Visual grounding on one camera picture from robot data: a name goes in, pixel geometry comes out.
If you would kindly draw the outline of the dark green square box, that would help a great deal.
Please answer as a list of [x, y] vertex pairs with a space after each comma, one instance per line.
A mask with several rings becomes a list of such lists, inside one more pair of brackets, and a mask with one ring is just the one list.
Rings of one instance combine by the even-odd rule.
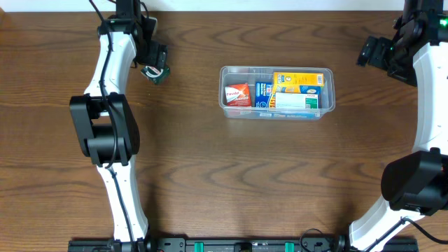
[[155, 85], [162, 84], [165, 79], [170, 75], [171, 71], [168, 65], [163, 69], [157, 69], [154, 66], [145, 66], [141, 73]]

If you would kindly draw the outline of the yellow cough syrup box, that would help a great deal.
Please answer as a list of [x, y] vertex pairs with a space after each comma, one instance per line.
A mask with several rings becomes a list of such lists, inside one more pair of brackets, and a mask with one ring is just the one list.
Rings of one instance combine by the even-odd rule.
[[274, 72], [273, 82], [274, 84], [313, 85], [320, 87], [325, 85], [322, 73]]

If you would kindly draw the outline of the white and green box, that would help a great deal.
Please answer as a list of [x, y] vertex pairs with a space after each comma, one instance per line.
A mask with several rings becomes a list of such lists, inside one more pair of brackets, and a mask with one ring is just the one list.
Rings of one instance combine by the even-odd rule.
[[319, 96], [317, 94], [276, 93], [274, 103], [280, 109], [317, 109]]

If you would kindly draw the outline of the red Panadol box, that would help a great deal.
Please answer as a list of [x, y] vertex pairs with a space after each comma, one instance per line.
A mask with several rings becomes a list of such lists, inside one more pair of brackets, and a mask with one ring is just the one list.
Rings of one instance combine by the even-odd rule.
[[229, 85], [224, 91], [227, 106], [252, 106], [248, 83]]

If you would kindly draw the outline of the clear plastic container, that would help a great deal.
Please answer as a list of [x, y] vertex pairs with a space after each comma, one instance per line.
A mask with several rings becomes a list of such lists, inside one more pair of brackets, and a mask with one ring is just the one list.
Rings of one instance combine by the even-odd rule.
[[327, 68], [224, 66], [218, 98], [228, 118], [318, 120], [335, 108], [334, 78]]

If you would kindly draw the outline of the blue Kool Fever box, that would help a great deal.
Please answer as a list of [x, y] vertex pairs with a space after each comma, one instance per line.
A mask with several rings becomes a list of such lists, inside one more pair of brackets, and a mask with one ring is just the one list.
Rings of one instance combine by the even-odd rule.
[[[314, 109], [299, 108], [276, 108], [274, 103], [276, 93], [300, 93], [318, 95], [319, 105]], [[257, 82], [255, 84], [255, 111], [249, 118], [256, 119], [286, 119], [294, 120], [316, 120], [326, 111], [323, 110], [321, 103], [321, 88], [310, 85], [281, 85], [272, 83]]]

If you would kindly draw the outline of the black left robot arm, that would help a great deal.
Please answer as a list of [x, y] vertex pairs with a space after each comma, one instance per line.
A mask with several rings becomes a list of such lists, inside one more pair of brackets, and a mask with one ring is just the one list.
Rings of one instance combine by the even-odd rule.
[[94, 76], [69, 109], [80, 149], [104, 181], [113, 214], [110, 239], [69, 242], [69, 251], [149, 251], [148, 219], [139, 198], [135, 160], [140, 148], [137, 121], [125, 96], [130, 69], [156, 85], [170, 74], [167, 47], [153, 40], [158, 21], [140, 0], [115, 0], [115, 13], [101, 16], [100, 54]]

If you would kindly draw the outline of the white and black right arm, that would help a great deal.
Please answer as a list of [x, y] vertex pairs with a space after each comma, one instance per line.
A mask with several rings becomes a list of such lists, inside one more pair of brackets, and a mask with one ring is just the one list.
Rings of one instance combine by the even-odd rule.
[[367, 38], [357, 64], [374, 66], [417, 88], [417, 129], [411, 154], [390, 162], [381, 196], [339, 236], [334, 251], [418, 251], [414, 239], [396, 239], [407, 225], [447, 244], [418, 221], [447, 209], [447, 15], [443, 0], [406, 0], [395, 36]]

